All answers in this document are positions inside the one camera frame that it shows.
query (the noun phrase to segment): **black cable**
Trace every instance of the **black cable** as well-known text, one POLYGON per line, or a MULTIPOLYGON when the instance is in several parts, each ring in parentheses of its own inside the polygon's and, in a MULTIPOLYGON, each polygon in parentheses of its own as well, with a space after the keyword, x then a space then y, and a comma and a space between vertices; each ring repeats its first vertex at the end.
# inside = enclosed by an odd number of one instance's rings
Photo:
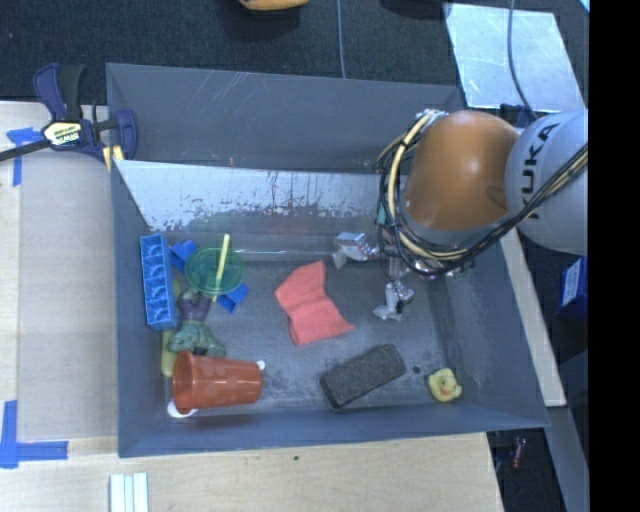
POLYGON ((336 8, 338 11, 338 55, 340 56, 340 72, 342 78, 347 78, 347 73, 344 68, 344 51, 342 48, 342 6, 340 0, 336 0, 336 8))
POLYGON ((535 119, 538 119, 535 111, 531 108, 531 105, 527 101, 524 92, 522 91, 522 87, 520 87, 520 81, 518 80, 518 76, 516 75, 515 65, 513 63, 513 50, 512 50, 512 32, 513 32, 513 11, 515 8, 515 0, 511 0, 511 5, 509 6, 509 21, 507 25, 507 57, 509 59, 509 70, 511 71, 511 79, 513 80, 513 84, 518 91, 518 96, 520 96, 520 100, 524 104, 525 108, 531 112, 535 119))

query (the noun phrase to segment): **orange cup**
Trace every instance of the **orange cup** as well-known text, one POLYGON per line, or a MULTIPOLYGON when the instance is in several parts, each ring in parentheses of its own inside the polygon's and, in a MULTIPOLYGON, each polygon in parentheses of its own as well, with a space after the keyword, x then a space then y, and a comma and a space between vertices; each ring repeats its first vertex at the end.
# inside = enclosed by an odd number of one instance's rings
POLYGON ((173 367, 173 401, 181 414, 192 409, 252 404, 262 392, 262 372, 253 361, 178 354, 173 367))

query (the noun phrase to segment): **black sponge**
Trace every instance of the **black sponge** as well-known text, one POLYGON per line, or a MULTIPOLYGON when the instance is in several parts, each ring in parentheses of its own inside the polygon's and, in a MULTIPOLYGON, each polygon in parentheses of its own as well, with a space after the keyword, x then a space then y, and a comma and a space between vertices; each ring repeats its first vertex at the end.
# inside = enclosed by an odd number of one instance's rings
POLYGON ((395 346, 379 345, 329 370, 320 377, 320 385, 331 407, 340 409, 406 371, 407 367, 395 346))

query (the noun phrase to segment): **pink towel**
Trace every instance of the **pink towel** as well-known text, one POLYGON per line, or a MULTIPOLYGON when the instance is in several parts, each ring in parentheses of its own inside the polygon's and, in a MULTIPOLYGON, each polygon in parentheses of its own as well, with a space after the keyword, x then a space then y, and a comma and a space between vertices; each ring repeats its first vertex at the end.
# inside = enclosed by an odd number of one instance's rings
POLYGON ((289 317, 289 332, 296 345, 353 331, 324 291, 327 267, 322 261, 294 270, 276 289, 278 303, 289 317))

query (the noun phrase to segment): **green plastic bowl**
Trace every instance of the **green plastic bowl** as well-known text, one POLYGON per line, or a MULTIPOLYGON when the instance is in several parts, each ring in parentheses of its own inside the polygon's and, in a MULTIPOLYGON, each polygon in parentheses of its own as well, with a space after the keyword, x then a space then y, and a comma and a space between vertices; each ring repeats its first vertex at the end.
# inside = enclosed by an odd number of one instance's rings
POLYGON ((222 248, 217 245, 196 249, 187 258, 184 272, 192 288, 209 297, 225 295, 238 288, 244 279, 244 262, 238 253, 227 249, 222 279, 216 286, 216 275, 222 248))

